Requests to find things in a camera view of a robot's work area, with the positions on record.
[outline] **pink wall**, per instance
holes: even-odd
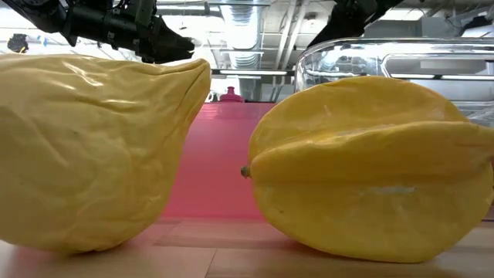
[[[249,138],[271,103],[207,103],[189,130],[163,216],[259,219],[250,180],[240,175]]]

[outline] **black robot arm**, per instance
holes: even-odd
[[[309,44],[314,46],[332,39],[358,37],[368,24],[378,20],[403,0],[336,0],[327,25]]]
[[[156,0],[3,0],[44,32],[59,32],[75,46],[78,37],[135,51],[146,63],[192,57],[194,44],[156,16]]]

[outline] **wooden surface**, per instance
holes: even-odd
[[[484,219],[488,220],[488,221],[491,221],[491,220],[494,221],[494,206],[492,206],[491,209],[489,210],[489,212],[487,212],[487,215]]]
[[[55,256],[0,242],[0,277],[494,277],[494,222],[428,263],[372,263],[323,254],[263,222],[161,220],[104,253]]]

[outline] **yellow fruit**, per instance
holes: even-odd
[[[161,214],[210,69],[12,54],[0,84],[0,239],[78,253]]]
[[[255,198],[280,231],[315,249],[417,263],[479,224],[492,203],[494,130],[437,93],[356,77],[278,104],[249,144]]]

